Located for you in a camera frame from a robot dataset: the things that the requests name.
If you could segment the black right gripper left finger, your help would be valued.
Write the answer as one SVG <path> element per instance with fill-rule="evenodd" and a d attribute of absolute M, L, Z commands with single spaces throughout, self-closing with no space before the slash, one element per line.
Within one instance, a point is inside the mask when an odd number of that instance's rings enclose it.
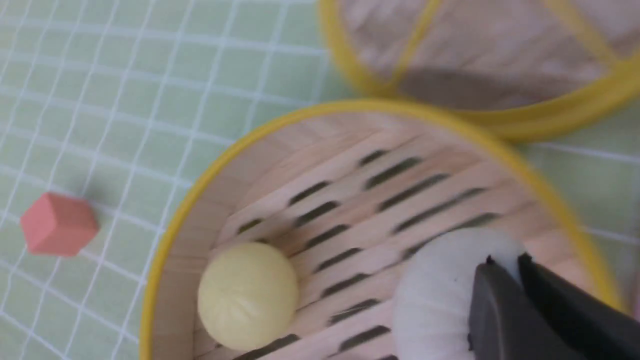
<path fill-rule="evenodd" d="M 467 342 L 476 360 L 583 360 L 552 330 L 521 285 L 492 256 L 473 281 Z"/>

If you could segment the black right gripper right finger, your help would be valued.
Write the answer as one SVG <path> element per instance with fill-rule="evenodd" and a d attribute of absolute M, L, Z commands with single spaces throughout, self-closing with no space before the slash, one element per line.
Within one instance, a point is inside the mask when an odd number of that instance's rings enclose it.
<path fill-rule="evenodd" d="M 518 271 L 526 296 L 553 334 L 583 360 L 638 360 L 639 322 L 535 262 Z"/>

